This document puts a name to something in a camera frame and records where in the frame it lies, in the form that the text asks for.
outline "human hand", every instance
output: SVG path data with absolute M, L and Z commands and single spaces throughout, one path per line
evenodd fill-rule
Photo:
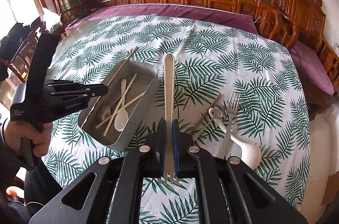
M 35 145 L 33 154 L 41 157 L 47 154 L 50 146 L 50 133 L 53 129 L 53 124 L 44 123 L 42 131 L 39 132 L 27 121 L 7 121 L 4 127 L 3 136 L 7 146 L 18 156 L 21 155 L 21 138 L 26 137 L 32 140 Z

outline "window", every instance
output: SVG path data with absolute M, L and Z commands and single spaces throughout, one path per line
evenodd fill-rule
M 0 39 L 16 22 L 30 25 L 39 16 L 38 10 L 34 0 L 0 0 Z

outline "white plastic bag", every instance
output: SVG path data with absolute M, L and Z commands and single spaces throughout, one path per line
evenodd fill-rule
M 51 12 L 47 8 L 42 8 L 43 10 L 43 19 L 46 22 L 46 29 L 53 33 L 62 27 L 62 23 L 60 21 L 60 16 L 56 13 Z

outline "tablecloth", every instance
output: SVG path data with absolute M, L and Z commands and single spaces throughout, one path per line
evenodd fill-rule
M 259 35 L 208 22 L 156 14 L 114 17 L 104 19 L 73 44 L 47 77 L 100 83 L 137 46 L 132 60 L 155 65 L 160 88 L 126 152 L 142 145 L 164 117 L 163 59 L 172 53 L 176 59 L 174 118 L 179 119 L 180 131 L 187 132 L 218 93 L 223 95 L 224 107 L 232 92 L 239 93 L 241 104 L 232 133 L 260 147 L 262 160 L 255 172 L 299 208 L 310 164 L 310 129 L 305 97 L 289 52 Z M 43 158 L 62 187 L 100 156 L 125 154 L 82 131 L 78 115 L 54 122 L 50 149 Z M 227 125 L 228 117 L 222 121 Z M 215 155 L 222 138 L 222 131 L 212 122 L 196 144 Z M 233 143 L 230 154 L 241 157 L 241 149 Z M 171 185 L 145 178 L 139 222 L 198 223 L 194 180 L 181 179 Z

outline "wooden chopstick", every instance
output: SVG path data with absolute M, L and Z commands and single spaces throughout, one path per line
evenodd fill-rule
M 134 53 L 139 49 L 139 47 L 136 47 L 131 54 L 126 58 L 125 62 L 120 66 L 120 68 L 117 70 L 117 72 L 114 74 L 114 76 L 111 78 L 110 82 L 107 84 L 107 86 L 110 86 L 112 81 L 116 78 L 116 76 L 119 74 L 119 72 L 122 70 L 122 68 L 125 66 L 125 64 L 130 60 L 130 58 L 134 55 Z
M 132 53 L 128 56 L 128 58 L 126 58 L 126 60 L 124 61 L 124 63 L 119 67 L 119 69 L 117 70 L 117 72 L 114 74 L 114 76 L 111 78 L 111 80 L 108 82 L 107 84 L 107 87 L 109 87 L 112 83 L 112 81 L 117 77 L 117 75 L 119 74 L 119 72 L 122 70 L 122 68 L 125 66 L 125 64 L 131 59 L 131 57 L 134 55 L 134 53 L 139 49 L 139 47 L 136 47 Z M 97 101 L 95 102 L 94 106 L 96 106 L 96 104 L 98 104 L 99 100 L 101 99 L 101 97 L 103 96 L 100 96 Z
M 114 112 L 112 115 L 110 115 L 108 118 L 104 119 L 101 123 L 99 123 L 95 128 L 99 128 L 101 126 L 103 126 L 106 122 L 109 121 L 109 119 L 111 119 L 112 116 L 115 116 L 116 114 L 120 113 L 123 109 L 125 109 L 127 106 L 131 105 L 133 102 L 135 102 L 137 99 L 140 99 L 145 92 L 142 92 L 140 95 L 138 95 L 137 97 L 135 97 L 133 100 L 129 101 L 128 103 L 126 103 L 123 107 L 121 107 L 117 112 Z
M 221 94 L 217 96 L 217 98 L 212 102 L 211 106 L 207 108 L 206 112 L 201 116 L 201 118 L 197 121 L 197 123 L 194 125 L 194 127 L 189 130 L 188 134 L 191 135 L 198 127 L 198 125 L 203 121 L 203 119 L 207 116 L 208 110 L 216 105 L 218 102 L 218 99 L 220 98 Z
M 117 105 L 117 107 L 115 108 L 115 110 L 114 110 L 114 112 L 113 112 L 113 114 L 112 114 L 112 116 L 111 116 L 110 122 L 108 123 L 108 125 L 107 125 L 107 127 L 106 127 L 106 129 L 105 129 L 104 136 L 106 136 L 108 129 L 110 129 L 110 126 L 111 126 L 111 124 L 112 124 L 112 121 L 113 121 L 113 119 L 114 119 L 114 116 L 115 116 L 116 112 L 118 111 L 119 106 L 120 106 L 121 103 L 122 103 L 122 100 L 125 98 L 126 93 L 127 93 L 128 90 L 130 89 L 130 87 L 131 87 L 133 81 L 135 80 L 135 77 L 136 77 L 136 76 L 137 76 L 137 73 L 135 73 L 135 75 L 133 76 L 133 78 L 132 78 L 131 81 L 129 82 L 128 86 L 126 87 L 125 92 L 121 95 L 121 98 L 120 98 L 120 100 L 119 100 L 119 102 L 118 102 L 118 105 Z

